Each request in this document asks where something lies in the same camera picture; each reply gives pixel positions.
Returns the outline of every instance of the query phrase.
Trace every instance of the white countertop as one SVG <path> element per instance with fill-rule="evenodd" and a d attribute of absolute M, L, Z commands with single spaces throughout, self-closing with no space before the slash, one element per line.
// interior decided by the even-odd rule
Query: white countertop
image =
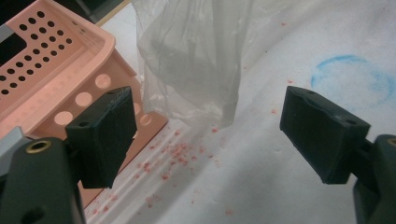
<path fill-rule="evenodd" d="M 284 31 L 244 66 L 233 126 L 203 131 L 169 120 L 86 208 L 88 223 L 356 223 L 355 178 L 323 185 L 279 130 L 280 116 L 294 85 L 369 122 L 371 141 L 396 134 L 396 4 L 305 2 L 269 21 Z M 102 27 L 137 71 L 134 16 L 128 5 Z"/>

